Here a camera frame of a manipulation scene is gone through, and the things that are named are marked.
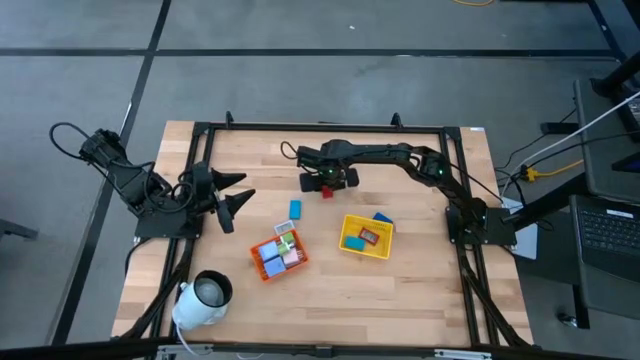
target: blue block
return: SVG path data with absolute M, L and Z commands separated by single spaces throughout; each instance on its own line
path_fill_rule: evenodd
M 357 236 L 347 236 L 347 239 L 344 241 L 344 246 L 353 250 L 364 250 L 365 241 L 360 239 Z
M 378 221 L 384 221 L 384 222 L 388 222 L 390 224 L 393 224 L 393 221 L 391 221 L 391 219 L 389 219 L 388 217 L 382 215 L 382 213 L 376 213 L 375 215 L 373 215 L 373 220 L 378 220 Z
M 277 258 L 264 263 L 264 270 L 267 272 L 269 277 L 274 277 L 287 270 L 287 268 L 284 266 L 282 258 L 278 256 Z
M 291 200 L 289 204 L 289 219 L 300 220 L 300 212 L 302 211 L 302 202 L 300 200 Z
M 278 246 L 276 245 L 275 241 L 271 241 L 260 246 L 258 251 L 260 252 L 260 256 L 262 257 L 262 262 L 267 262 L 278 256 Z

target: plastic basket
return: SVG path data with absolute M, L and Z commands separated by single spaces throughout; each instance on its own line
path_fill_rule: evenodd
M 260 244 L 252 247 L 250 252 L 251 252 L 251 258 L 253 259 L 254 264 L 256 264 L 256 270 L 258 270 L 258 275 L 260 275 L 260 278 L 262 279 L 262 281 L 267 282 L 269 280 L 273 280 L 277 277 L 280 277 L 284 274 L 290 273 L 292 270 L 299 268 L 301 265 L 306 264 L 309 261 L 309 255 L 307 255 L 307 250 L 305 250 L 304 246 L 302 245 L 302 241 L 300 241 L 300 237 L 298 236 L 298 233 L 296 232 L 296 230 L 293 229 L 288 232 L 293 233 L 293 238 L 295 239 L 295 242 L 296 242 L 296 249 L 302 251 L 302 254 L 304 255 L 304 259 L 302 259 L 298 265 L 292 266 L 274 277 L 269 277 L 267 275 L 267 272 L 264 270 L 264 263 L 262 262 L 262 257 L 260 256 L 260 250 L 258 249 L 260 248 L 260 246 L 270 241 L 279 241 L 280 236 L 286 233 L 283 233 L 278 236 L 274 236 L 269 240 L 261 242 Z
M 378 234 L 378 242 L 375 245 L 365 242 L 364 250 L 358 251 L 344 246 L 347 236 L 358 236 L 360 231 L 365 227 L 367 230 Z M 378 259 L 388 259 L 391 255 L 391 241 L 393 240 L 393 224 L 364 218 L 356 215 L 347 215 L 344 217 L 342 224 L 342 233 L 340 234 L 340 249 L 354 254 L 366 255 Z

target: yellow cable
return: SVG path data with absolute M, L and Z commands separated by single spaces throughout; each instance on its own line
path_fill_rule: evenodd
M 574 162 L 573 164 L 567 165 L 567 166 L 565 166 L 565 167 L 563 167 L 563 168 L 560 168 L 560 169 L 558 169 L 558 170 L 552 171 L 552 172 L 550 172 L 550 173 L 538 173 L 538 176 L 553 176 L 553 175 L 558 175 L 558 174 L 560 174 L 560 173 L 561 173 L 561 172 L 563 172 L 563 171 L 569 170 L 569 169 L 571 169 L 572 167 L 576 167 L 576 166 L 578 166 L 578 165 L 582 164 L 583 162 L 584 162 L 584 160 L 579 160 L 579 161 Z
M 487 6 L 487 5 L 491 5 L 491 3 L 492 3 L 492 2 L 494 2 L 495 0 L 488 0 L 488 1 L 485 1 L 485 2 L 483 2 L 483 3 L 472 3 L 472 2 L 462 1 L 462 0 L 452 0 L 452 1 L 453 1 L 453 2 L 455 2 L 455 3 L 458 3 L 458 4 L 462 4 L 462 5 L 467 5 L 467 6 L 478 6 L 478 7 L 480 7 L 480 6 Z
M 555 171 L 552 171 L 552 172 L 549 172 L 549 173 L 541 173 L 541 172 L 538 172 L 536 169 L 530 167 L 530 168 L 527 168 L 527 174 L 526 174 L 525 178 L 529 182 L 534 182 L 534 181 L 536 181 L 536 178 L 558 175 L 563 171 L 569 170 L 572 167 L 576 167 L 576 166 L 582 164 L 583 162 L 584 162 L 584 160 L 576 161 L 573 164 L 567 165 L 567 166 L 565 166 L 563 168 L 560 168 L 558 170 L 555 170 Z

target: desk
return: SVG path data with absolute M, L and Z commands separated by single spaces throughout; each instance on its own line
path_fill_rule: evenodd
M 192 122 L 170 121 L 166 125 L 155 169 L 170 182 L 184 168 L 192 128 Z M 469 173 L 496 190 L 484 130 L 462 128 L 461 133 Z M 429 134 L 217 130 L 211 165 L 221 172 L 247 173 L 247 178 L 228 193 L 248 188 L 257 192 L 236 215 L 233 234 L 223 234 L 215 216 L 205 219 L 190 278 L 204 269 L 215 269 L 229 276 L 234 294 L 221 323 L 188 332 L 187 340 L 470 345 L 455 249 L 448 241 L 444 217 L 447 199 L 437 189 L 411 181 L 400 168 L 379 165 L 356 166 L 360 185 L 336 192 L 333 199 L 301 193 L 300 169 L 280 154 L 280 142 L 320 147 L 335 138 L 356 144 L 407 142 L 440 148 L 438 136 Z M 449 152 L 455 159 L 453 146 Z M 472 192 L 497 206 L 497 201 L 476 184 Z M 298 271 L 265 284 L 254 269 L 249 248 L 271 237 L 273 226 L 287 219 L 291 199 L 302 200 L 302 218 L 296 227 L 310 261 Z M 376 211 L 396 224 L 389 260 L 339 250 L 344 215 L 372 216 Z M 485 246 L 483 250 L 493 300 L 519 335 L 531 342 L 513 258 L 498 247 Z M 132 256 L 113 335 L 128 330 L 156 295 L 166 251 L 167 240 L 155 239 Z M 162 334 L 168 333 L 174 297 L 170 299 Z M 477 300 L 476 314 L 486 342 Z

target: yellow basket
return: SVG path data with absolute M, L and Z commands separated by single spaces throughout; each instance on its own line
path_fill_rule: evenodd
M 347 236 L 360 235 L 360 231 L 365 227 L 378 234 L 380 237 L 375 245 L 365 241 L 364 250 L 358 251 L 344 246 Z M 342 224 L 342 233 L 340 234 L 340 249 L 355 254 L 366 255 L 378 259 L 388 259 L 391 255 L 391 240 L 393 239 L 393 224 L 373 219 L 363 218 L 361 216 L 347 215 L 344 217 Z

